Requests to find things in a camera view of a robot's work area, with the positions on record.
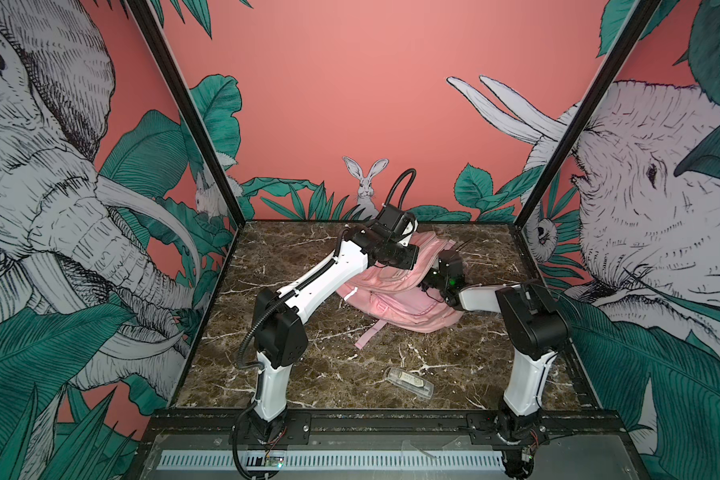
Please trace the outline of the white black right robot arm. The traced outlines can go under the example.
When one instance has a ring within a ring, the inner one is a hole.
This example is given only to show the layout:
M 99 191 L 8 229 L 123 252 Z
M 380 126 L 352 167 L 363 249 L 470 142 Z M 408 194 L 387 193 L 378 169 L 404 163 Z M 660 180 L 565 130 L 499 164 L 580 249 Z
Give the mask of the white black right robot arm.
M 462 277 L 452 279 L 436 269 L 427 273 L 420 288 L 436 290 L 440 299 L 456 310 L 501 315 L 514 348 L 501 409 L 516 419 L 535 416 L 541 409 L 549 370 L 570 339 L 569 324 L 549 290 L 537 281 L 469 285 Z

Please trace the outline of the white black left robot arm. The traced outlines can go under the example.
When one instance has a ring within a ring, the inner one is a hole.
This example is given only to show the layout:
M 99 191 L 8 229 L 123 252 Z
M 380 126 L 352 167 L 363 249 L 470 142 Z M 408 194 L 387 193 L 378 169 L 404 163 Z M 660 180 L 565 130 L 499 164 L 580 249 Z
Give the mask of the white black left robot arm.
M 345 227 L 334 250 L 299 279 L 277 291 L 263 289 L 256 298 L 251 330 L 238 354 L 238 367 L 258 378 L 251 400 L 254 418 L 271 424 L 287 409 L 292 365 L 308 345 L 305 325 L 340 286 L 371 267 L 410 270 L 418 257 L 411 244 L 415 221 L 389 229 L 378 222 Z

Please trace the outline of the pink student backpack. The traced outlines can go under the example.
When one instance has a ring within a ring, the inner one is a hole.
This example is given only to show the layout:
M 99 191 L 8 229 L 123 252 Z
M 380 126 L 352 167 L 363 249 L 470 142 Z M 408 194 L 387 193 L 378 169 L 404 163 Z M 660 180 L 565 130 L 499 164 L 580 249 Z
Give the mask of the pink student backpack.
M 419 247 L 413 269 L 374 266 L 336 290 L 346 303 L 377 320 L 357 340 L 356 348 L 365 347 L 388 324 L 431 333 L 456 324 L 463 316 L 462 312 L 448 306 L 436 289 L 420 287 L 438 254 L 453 247 L 455 242 L 429 231 L 414 234 L 412 243 Z

